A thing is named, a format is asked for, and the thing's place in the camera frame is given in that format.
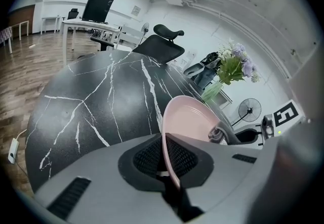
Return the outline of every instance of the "black monitor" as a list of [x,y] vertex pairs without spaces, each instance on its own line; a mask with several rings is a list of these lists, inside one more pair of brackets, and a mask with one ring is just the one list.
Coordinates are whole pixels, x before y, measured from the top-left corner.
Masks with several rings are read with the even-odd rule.
[[83,21],[104,23],[114,0],[88,0],[82,15]]

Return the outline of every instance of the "electric fan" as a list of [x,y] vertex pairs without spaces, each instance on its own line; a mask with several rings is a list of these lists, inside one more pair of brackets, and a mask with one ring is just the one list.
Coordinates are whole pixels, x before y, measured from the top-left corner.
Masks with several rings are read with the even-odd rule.
[[149,24],[148,23],[145,23],[143,25],[142,30],[141,30],[141,32],[144,33],[143,35],[145,35],[148,32],[148,27],[149,27]]
[[247,121],[247,122],[253,122],[256,119],[259,118],[260,114],[261,114],[261,104],[258,100],[254,99],[254,98],[248,98],[245,99],[238,108],[238,115],[240,117],[240,119],[235,122],[234,124],[232,124],[232,126],[234,126],[235,124],[237,124],[239,121],[243,120],[243,121]]

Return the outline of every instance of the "round table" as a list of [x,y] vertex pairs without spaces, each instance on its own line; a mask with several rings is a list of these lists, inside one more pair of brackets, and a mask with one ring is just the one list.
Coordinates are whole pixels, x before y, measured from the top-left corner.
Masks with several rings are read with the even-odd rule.
[[199,93],[176,68],[139,53],[104,51],[70,63],[44,88],[29,119],[25,159],[33,191],[91,151],[160,132],[168,102],[179,95],[201,101]]

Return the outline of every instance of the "flower vase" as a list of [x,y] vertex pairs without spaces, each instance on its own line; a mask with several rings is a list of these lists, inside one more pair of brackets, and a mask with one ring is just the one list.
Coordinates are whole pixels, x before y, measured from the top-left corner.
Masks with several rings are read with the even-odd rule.
[[211,84],[205,89],[205,91],[201,95],[201,99],[206,103],[211,98],[215,97],[222,88],[223,88],[223,84],[220,81]]

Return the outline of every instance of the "pink plate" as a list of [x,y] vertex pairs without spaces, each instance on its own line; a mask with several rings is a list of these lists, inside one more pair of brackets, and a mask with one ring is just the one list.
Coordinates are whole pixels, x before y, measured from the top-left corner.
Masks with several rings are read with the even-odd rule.
[[162,148],[167,170],[178,189],[180,189],[180,180],[173,171],[169,159],[166,133],[209,142],[208,133],[219,121],[206,105],[195,98],[178,96],[169,101],[163,115]]

